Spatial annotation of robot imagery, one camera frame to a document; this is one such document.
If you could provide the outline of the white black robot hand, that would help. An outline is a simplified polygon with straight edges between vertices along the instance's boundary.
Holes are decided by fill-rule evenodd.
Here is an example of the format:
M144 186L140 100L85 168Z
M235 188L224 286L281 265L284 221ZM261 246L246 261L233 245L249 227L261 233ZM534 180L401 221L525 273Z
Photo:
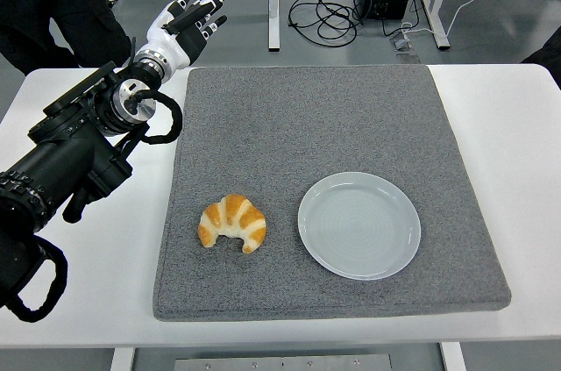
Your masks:
M133 61L156 69L163 81L192 65L212 34L227 21L225 0L173 0L153 21Z

